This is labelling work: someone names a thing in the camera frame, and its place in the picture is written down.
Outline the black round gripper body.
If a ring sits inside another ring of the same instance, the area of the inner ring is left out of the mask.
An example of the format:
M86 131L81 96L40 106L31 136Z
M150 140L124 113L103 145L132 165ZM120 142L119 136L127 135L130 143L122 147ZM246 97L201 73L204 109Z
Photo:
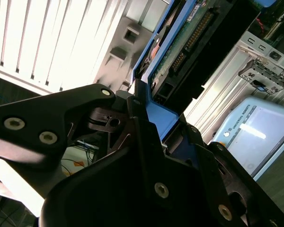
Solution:
M123 149L56 185L42 227L215 227L199 172L161 157L143 166Z

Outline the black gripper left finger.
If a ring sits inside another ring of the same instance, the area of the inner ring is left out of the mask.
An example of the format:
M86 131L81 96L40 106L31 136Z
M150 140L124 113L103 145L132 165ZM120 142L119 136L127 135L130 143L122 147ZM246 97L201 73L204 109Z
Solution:
M147 85L134 94L92 84L0 106L0 181L29 208L40 208L62 182L67 147L97 132L107 134L107 154L136 150L143 166L158 161L159 138L148 111Z

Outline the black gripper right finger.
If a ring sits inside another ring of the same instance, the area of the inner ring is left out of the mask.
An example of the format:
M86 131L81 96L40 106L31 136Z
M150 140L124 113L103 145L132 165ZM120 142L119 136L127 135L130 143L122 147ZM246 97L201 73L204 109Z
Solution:
M284 227L284 213L218 142L205 145L200 132L185 125L193 146L206 202L219 227Z

